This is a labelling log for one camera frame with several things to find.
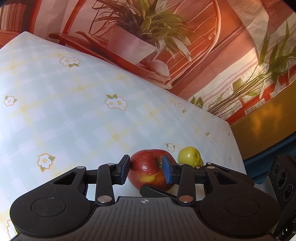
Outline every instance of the floral tablecloth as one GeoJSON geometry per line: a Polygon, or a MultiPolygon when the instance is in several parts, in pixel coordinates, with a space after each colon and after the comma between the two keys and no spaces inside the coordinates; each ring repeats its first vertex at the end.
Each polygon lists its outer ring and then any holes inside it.
{"type": "MultiPolygon", "coordinates": [[[[177,159],[194,146],[204,162],[245,173],[227,122],[123,69],[27,32],[0,50],[0,62],[2,241],[15,235],[12,202],[76,166],[153,148],[177,159]]],[[[128,180],[114,192],[139,196],[128,180]]]]}

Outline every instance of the white flower print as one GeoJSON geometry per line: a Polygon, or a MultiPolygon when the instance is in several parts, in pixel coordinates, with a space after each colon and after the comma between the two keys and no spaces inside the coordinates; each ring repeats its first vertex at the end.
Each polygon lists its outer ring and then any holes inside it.
{"type": "Polygon", "coordinates": [[[209,142],[213,142],[214,141],[214,137],[213,137],[213,135],[211,133],[207,132],[206,133],[206,136],[207,136],[207,140],[209,142]]]}
{"type": "Polygon", "coordinates": [[[185,112],[187,112],[187,111],[185,110],[184,105],[182,105],[181,103],[179,104],[179,103],[176,103],[176,102],[175,102],[175,106],[176,106],[176,109],[177,109],[178,111],[182,112],[183,114],[185,114],[185,112]]]}
{"type": "Polygon", "coordinates": [[[80,60],[77,58],[68,58],[64,56],[63,58],[60,59],[59,62],[64,66],[68,66],[69,68],[71,68],[73,66],[79,67],[80,60]]]}
{"type": "Polygon", "coordinates": [[[168,148],[168,150],[170,152],[174,152],[175,151],[176,146],[173,145],[172,143],[166,143],[165,145],[167,146],[167,148],[168,148]]]}
{"type": "Polygon", "coordinates": [[[5,104],[7,107],[14,105],[16,101],[17,101],[17,99],[16,99],[14,96],[6,95],[6,96],[4,97],[4,104],[5,104]]]}
{"type": "Polygon", "coordinates": [[[6,222],[8,224],[8,226],[6,227],[8,236],[10,239],[12,239],[17,235],[17,232],[16,232],[15,227],[10,219],[8,219],[6,222]]]}
{"type": "Polygon", "coordinates": [[[44,172],[46,169],[50,168],[54,160],[54,156],[51,156],[47,153],[43,153],[40,156],[38,156],[37,165],[40,167],[40,170],[44,172]]]}
{"type": "Polygon", "coordinates": [[[117,94],[114,95],[106,95],[107,99],[105,100],[105,104],[108,106],[108,108],[113,109],[121,109],[123,111],[126,110],[128,104],[127,102],[117,94]]]}

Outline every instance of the flower pot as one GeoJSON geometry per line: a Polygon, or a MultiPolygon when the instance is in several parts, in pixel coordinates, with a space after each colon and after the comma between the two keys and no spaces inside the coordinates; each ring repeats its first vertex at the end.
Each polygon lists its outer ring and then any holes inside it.
{"type": "Polygon", "coordinates": [[[155,51],[155,47],[114,24],[112,26],[107,49],[137,64],[155,51]]]}

